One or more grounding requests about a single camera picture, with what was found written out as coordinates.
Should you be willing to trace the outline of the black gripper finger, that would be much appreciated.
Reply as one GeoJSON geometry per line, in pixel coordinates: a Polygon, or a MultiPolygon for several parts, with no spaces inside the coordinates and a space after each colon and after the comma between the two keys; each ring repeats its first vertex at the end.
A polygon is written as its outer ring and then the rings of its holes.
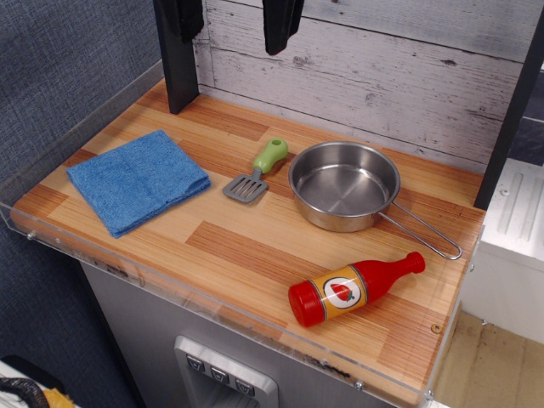
{"type": "Polygon", "coordinates": [[[283,51],[298,32],[304,0],[263,0],[263,31],[268,55],[283,51]]]}
{"type": "Polygon", "coordinates": [[[182,42],[191,42],[204,26],[202,0],[174,0],[173,21],[182,42]]]}

